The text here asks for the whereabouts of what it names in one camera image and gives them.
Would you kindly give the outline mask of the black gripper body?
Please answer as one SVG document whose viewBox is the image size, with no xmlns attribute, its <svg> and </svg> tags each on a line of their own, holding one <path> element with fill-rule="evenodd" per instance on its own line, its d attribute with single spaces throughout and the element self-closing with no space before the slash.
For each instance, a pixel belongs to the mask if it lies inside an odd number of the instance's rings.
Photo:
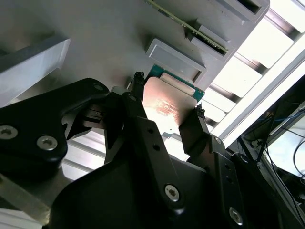
<svg viewBox="0 0 305 229">
<path fill-rule="evenodd" d="M 69 184 L 51 209 L 51 229 L 213 229 L 226 226 L 217 169 L 228 159 L 210 154 L 206 166 L 166 152 L 118 155 Z"/>
</svg>

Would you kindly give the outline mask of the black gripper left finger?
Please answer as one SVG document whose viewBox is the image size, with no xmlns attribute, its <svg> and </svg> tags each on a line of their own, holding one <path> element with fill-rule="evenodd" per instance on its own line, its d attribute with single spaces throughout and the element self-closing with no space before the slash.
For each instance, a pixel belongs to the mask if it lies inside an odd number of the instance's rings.
<svg viewBox="0 0 305 229">
<path fill-rule="evenodd" d="M 105 131 L 105 164 L 122 154 L 167 153 L 156 123 L 144 111 L 143 91 L 144 78 L 137 72 L 122 94 L 88 78 L 2 108 L 1 172 L 30 180 L 52 177 L 68 140 L 93 127 Z"/>
</svg>

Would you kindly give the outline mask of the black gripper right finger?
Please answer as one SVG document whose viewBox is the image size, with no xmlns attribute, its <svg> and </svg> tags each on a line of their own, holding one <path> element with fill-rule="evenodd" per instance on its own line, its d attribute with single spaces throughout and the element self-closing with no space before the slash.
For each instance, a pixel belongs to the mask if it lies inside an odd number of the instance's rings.
<svg viewBox="0 0 305 229">
<path fill-rule="evenodd" d="M 204 169 L 209 199 L 225 229 L 297 229 L 299 220 L 266 181 L 257 165 L 241 153 L 229 155 L 211 135 L 201 105 L 179 126 L 188 162 Z"/>
</svg>

